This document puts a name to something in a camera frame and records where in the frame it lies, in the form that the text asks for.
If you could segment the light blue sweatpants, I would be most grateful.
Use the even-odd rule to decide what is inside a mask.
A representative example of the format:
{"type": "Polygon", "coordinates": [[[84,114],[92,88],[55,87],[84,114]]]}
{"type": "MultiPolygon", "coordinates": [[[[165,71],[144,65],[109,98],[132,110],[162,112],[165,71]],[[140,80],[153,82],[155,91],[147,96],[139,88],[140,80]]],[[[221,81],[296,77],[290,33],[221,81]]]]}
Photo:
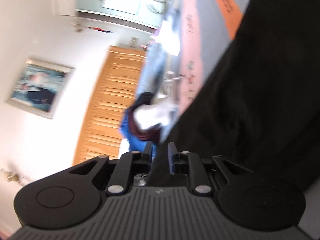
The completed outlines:
{"type": "Polygon", "coordinates": [[[177,59],[180,53],[180,11],[174,10],[163,19],[160,28],[153,34],[139,83],[136,89],[138,98],[145,92],[156,93],[167,71],[177,70],[177,59]]]}

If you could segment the maroon garment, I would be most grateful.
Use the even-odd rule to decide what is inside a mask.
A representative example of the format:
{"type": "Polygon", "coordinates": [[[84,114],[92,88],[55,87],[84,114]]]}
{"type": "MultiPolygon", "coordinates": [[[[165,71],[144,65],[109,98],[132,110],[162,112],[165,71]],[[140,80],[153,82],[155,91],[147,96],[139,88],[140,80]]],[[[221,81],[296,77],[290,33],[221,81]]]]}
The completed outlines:
{"type": "Polygon", "coordinates": [[[134,110],[135,108],[130,107],[127,111],[128,123],[129,123],[128,126],[129,126],[130,133],[141,141],[151,141],[156,144],[159,143],[160,135],[161,135],[160,124],[157,124],[145,130],[140,129],[136,121],[134,120],[134,116],[133,116],[134,110]]]}

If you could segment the blue garment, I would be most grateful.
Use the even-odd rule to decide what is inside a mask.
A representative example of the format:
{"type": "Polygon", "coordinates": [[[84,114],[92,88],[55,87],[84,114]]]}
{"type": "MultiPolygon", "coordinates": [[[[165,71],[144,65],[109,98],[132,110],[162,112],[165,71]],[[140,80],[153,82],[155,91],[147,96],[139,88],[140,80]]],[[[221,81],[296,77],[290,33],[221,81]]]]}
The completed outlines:
{"type": "MultiPolygon", "coordinates": [[[[146,144],[148,142],[151,141],[141,141],[139,140],[137,137],[135,137],[134,135],[132,135],[129,131],[129,126],[128,126],[128,116],[127,113],[125,113],[123,120],[121,122],[121,126],[120,126],[120,131],[122,133],[122,135],[129,141],[129,150],[130,151],[144,151],[144,148],[146,146],[146,144]]],[[[155,158],[156,154],[157,154],[157,145],[154,142],[152,143],[152,157],[155,158]]]]}

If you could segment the dark navy garment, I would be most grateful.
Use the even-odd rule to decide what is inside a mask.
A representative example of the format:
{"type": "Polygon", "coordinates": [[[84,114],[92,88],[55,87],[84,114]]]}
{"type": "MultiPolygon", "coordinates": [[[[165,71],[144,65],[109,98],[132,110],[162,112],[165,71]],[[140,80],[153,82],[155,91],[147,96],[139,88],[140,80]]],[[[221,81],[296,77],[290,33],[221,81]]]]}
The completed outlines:
{"type": "Polygon", "coordinates": [[[151,105],[152,99],[154,98],[155,94],[151,92],[145,92],[140,94],[138,99],[126,110],[127,114],[132,114],[135,109],[142,105],[151,105]]]}

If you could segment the black trousers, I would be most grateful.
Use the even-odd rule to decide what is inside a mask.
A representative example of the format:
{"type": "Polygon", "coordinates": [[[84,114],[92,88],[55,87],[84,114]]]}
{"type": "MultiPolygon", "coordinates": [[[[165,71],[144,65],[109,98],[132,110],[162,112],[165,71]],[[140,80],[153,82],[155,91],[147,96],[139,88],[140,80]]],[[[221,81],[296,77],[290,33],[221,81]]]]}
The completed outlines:
{"type": "Polygon", "coordinates": [[[216,191],[249,228],[297,226],[319,178],[319,0],[249,0],[235,39],[160,144],[150,186],[176,185],[168,144],[228,171],[216,191]]]}

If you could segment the grey sweatpants with drawstring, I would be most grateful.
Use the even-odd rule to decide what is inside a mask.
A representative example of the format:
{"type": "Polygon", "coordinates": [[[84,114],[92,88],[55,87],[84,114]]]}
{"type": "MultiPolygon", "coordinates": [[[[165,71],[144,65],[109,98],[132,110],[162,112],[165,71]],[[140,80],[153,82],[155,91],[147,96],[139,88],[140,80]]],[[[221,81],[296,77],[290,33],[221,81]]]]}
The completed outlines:
{"type": "Polygon", "coordinates": [[[178,108],[178,89],[184,75],[172,71],[164,74],[160,89],[152,98],[150,105],[138,106],[133,111],[133,118],[141,131],[155,126],[164,127],[170,123],[172,112],[178,108]]]}

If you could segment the wooden headboard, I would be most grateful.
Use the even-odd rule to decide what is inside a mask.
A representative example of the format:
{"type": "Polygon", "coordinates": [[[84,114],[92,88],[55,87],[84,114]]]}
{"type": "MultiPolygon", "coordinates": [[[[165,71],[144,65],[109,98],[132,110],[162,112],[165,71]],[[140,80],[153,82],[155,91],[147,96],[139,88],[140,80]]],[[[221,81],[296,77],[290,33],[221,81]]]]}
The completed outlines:
{"type": "Polygon", "coordinates": [[[99,155],[116,159],[124,112],[135,100],[146,52],[112,46],[95,84],[82,123],[73,164],[99,155]]]}

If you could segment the striped star bedsheet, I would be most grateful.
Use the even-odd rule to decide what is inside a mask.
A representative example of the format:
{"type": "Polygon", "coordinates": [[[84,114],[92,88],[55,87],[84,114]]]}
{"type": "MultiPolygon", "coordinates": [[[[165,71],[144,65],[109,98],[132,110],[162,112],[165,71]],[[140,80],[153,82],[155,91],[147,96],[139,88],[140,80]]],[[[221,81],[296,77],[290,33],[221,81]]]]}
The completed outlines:
{"type": "MultiPolygon", "coordinates": [[[[168,13],[180,11],[180,53],[176,75],[184,75],[178,89],[178,108],[170,123],[161,127],[158,148],[182,114],[193,103],[223,54],[235,39],[249,0],[175,0],[168,13]]],[[[278,231],[249,228],[228,217],[215,196],[226,182],[228,171],[221,155],[201,158],[213,190],[199,195],[189,190],[187,177],[176,174],[176,185],[150,186],[149,175],[137,201],[129,227],[131,236],[142,239],[319,239],[319,178],[304,191],[305,209],[297,226],[278,231]]]]}

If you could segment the framed wall picture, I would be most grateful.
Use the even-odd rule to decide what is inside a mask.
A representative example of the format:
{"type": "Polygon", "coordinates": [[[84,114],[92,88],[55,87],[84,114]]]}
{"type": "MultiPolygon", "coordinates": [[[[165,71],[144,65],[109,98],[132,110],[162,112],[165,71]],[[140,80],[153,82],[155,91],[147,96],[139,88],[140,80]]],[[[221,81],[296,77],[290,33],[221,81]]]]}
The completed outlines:
{"type": "Polygon", "coordinates": [[[12,85],[6,103],[26,112],[52,119],[57,103],[74,68],[63,64],[26,59],[12,85]]]}

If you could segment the hanging wall ornament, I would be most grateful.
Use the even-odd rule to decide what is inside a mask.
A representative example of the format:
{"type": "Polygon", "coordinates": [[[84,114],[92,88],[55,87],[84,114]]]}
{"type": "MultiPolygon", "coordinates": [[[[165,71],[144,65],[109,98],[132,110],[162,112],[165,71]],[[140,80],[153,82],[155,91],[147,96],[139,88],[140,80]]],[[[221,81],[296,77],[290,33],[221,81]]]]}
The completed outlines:
{"type": "Polygon", "coordinates": [[[106,30],[106,29],[102,29],[102,28],[98,28],[98,27],[86,26],[86,25],[81,24],[80,22],[73,22],[72,26],[75,28],[76,32],[81,32],[84,29],[89,29],[89,30],[98,31],[101,33],[106,33],[106,34],[113,33],[113,31],[110,31],[110,30],[106,30]]]}

